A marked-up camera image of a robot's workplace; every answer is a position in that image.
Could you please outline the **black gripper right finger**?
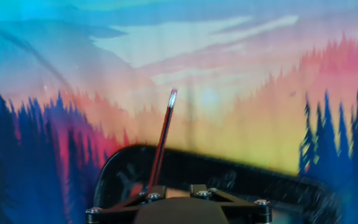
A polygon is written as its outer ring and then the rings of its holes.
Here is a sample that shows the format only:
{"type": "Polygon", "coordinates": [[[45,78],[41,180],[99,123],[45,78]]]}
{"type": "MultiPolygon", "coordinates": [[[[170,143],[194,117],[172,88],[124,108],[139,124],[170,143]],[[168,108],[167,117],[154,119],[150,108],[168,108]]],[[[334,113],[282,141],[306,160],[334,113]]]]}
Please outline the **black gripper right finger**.
{"type": "Polygon", "coordinates": [[[271,223],[272,209],[266,200],[254,203],[207,188],[204,184],[190,186],[190,214],[202,223],[271,223]]]}

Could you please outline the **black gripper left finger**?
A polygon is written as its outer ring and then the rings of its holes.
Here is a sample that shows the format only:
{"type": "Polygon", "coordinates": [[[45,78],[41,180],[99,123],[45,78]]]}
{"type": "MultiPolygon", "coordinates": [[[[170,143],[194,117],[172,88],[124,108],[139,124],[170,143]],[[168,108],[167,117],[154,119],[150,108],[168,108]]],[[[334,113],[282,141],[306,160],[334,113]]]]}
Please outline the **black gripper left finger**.
{"type": "Polygon", "coordinates": [[[93,207],[85,211],[86,223],[133,223],[137,213],[144,206],[166,199],[166,186],[156,185],[151,192],[141,192],[111,207],[93,207]]]}

